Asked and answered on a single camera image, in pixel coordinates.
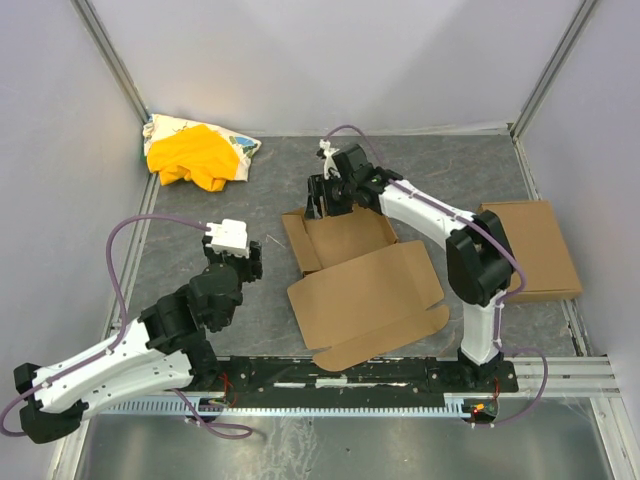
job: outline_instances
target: white backdrop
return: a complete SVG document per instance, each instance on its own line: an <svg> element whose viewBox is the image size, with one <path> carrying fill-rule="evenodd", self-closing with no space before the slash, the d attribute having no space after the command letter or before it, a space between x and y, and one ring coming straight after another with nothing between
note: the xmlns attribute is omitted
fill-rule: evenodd
<svg viewBox="0 0 640 480"><path fill-rule="evenodd" d="M574 255L580 303L640 432L640 4L601 2L524 147Z"/></svg>
<svg viewBox="0 0 640 480"><path fill-rule="evenodd" d="M17 394L15 367L69 358L100 338L106 236L137 213L148 174L140 124L70 2L6 5L0 44L2 409ZM8 426L19 429L18 409ZM0 436L0 477L41 480L52 451Z"/></svg>
<svg viewBox="0 0 640 480"><path fill-rule="evenodd" d="M153 112L249 133L514 121L579 0L94 0Z"/></svg>

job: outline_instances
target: cardboard flap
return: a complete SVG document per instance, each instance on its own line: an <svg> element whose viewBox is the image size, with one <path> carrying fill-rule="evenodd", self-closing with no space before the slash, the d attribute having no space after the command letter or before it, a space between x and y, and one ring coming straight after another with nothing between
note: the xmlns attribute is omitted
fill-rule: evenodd
<svg viewBox="0 0 640 480"><path fill-rule="evenodd" d="M354 206L337 217L305 219L304 210L282 215L282 222L303 274L329 268L397 243L389 219Z"/></svg>
<svg viewBox="0 0 640 480"><path fill-rule="evenodd" d="M344 343L422 313L444 298L420 240L320 270L287 293L310 349Z"/></svg>
<svg viewBox="0 0 640 480"><path fill-rule="evenodd" d="M322 269L320 260L313 248L311 239L304 226L304 210L299 209L282 215L282 223L289 236L289 243L293 248L298 266L303 274Z"/></svg>
<svg viewBox="0 0 640 480"><path fill-rule="evenodd" d="M320 368L338 372L433 335L440 331L448 320L449 308L441 305L317 353L313 356L313 361Z"/></svg>
<svg viewBox="0 0 640 480"><path fill-rule="evenodd" d="M521 293L557 292L573 296L582 291L569 249L548 201L490 203L481 210L493 211L502 222L513 254L527 274ZM511 278L509 290L520 286L520 276Z"/></svg>

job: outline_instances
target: yellow cloth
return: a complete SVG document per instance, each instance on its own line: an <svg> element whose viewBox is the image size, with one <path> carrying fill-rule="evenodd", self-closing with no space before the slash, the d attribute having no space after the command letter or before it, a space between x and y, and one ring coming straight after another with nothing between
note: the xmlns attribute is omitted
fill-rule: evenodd
<svg viewBox="0 0 640 480"><path fill-rule="evenodd" d="M154 142L147 155L149 171L159 174L162 185L183 178L209 192L220 191L227 180L234 180L239 163L233 147L206 125Z"/></svg>

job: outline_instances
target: gray table surface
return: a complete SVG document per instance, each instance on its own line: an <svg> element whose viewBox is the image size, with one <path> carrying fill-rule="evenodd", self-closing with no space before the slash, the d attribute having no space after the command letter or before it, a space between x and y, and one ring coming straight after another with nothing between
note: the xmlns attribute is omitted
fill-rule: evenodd
<svg viewBox="0 0 640 480"><path fill-rule="evenodd" d="M203 222L244 220L252 239L263 244L264 278L243 287L244 304L230 327L210 336L218 355L306 355L286 289L301 278L280 215L306 204L306 180L319 173L315 137L265 138L248 182L228 183L209 193L193 183L160 187L156 213ZM338 137L334 144L355 141ZM385 166L416 187L455 207L475 210L481 202L527 198L520 167L507 136L374 137ZM445 290L451 316L435 335L407 345L394 355L453 356L462 339L462 305L446 281L444 252L412 228L393 222L401 241L423 239ZM138 315L202 271L200 232L168 222L152 222L138 269L130 309ZM503 341L507 346L537 346L550 356L575 355L560 303L508 305Z"/></svg>

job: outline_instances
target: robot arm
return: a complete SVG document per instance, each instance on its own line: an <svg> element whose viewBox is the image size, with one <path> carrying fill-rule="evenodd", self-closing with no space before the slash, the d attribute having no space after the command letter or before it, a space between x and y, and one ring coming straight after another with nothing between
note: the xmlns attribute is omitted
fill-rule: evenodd
<svg viewBox="0 0 640 480"><path fill-rule="evenodd" d="M352 211L354 203L410 225L446 251L448 280L462 299L461 360L490 370L501 354L494 344L496 300L508 288L513 267L467 224L475 223L511 253L498 217L451 207L415 188L392 170L374 167L359 145L332 149L321 143L324 173L309 178L307 218Z"/></svg>
<svg viewBox="0 0 640 480"><path fill-rule="evenodd" d="M22 429L35 443L68 435L100 411L149 393L192 387L210 390L220 368L205 328L217 332L231 323L242 304L242 284L262 277L261 249L247 239L244 222L210 223L203 238L209 265L187 285L145 309L115 336L54 365L23 364L14 370L16 389L44 388L20 410ZM59 380L47 379L101 351L107 354Z"/></svg>

